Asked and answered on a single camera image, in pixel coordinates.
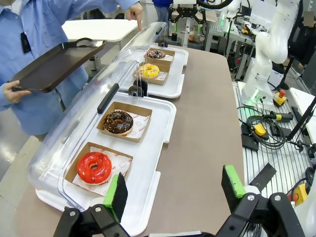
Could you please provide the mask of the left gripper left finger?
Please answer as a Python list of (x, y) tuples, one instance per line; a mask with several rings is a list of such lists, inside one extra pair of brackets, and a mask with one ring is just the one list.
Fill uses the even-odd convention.
[(128, 190), (122, 173), (116, 174), (101, 203), (81, 212), (65, 207), (54, 232), (55, 237), (128, 237), (121, 225)]

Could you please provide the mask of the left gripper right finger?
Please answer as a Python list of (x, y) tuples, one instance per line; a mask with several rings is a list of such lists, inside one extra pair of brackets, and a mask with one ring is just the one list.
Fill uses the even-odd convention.
[(217, 232), (217, 237), (241, 237), (249, 225), (258, 224), (269, 237), (303, 237), (298, 217), (284, 193), (269, 198), (247, 193), (233, 165), (224, 165), (221, 186), (230, 216)]

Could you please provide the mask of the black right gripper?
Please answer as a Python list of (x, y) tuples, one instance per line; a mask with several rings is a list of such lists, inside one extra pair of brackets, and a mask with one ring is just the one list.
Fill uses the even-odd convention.
[(181, 4), (177, 8), (168, 9), (168, 21), (177, 23), (180, 18), (194, 18), (198, 24), (205, 23), (205, 10), (197, 9), (197, 4)]

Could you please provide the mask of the person's left hand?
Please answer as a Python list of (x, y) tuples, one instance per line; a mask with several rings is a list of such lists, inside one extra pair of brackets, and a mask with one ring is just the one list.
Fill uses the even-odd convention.
[(139, 2), (133, 4), (125, 12), (127, 20), (136, 20), (139, 31), (142, 31), (142, 12), (143, 8)]

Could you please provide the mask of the person's right hand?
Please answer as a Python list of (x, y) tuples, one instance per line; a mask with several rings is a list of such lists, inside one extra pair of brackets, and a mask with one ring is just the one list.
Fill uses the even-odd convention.
[(3, 84), (3, 93), (9, 102), (18, 103), (22, 97), (31, 94), (31, 92), (27, 90), (14, 91), (13, 89), (19, 86), (19, 84), (19, 80)]

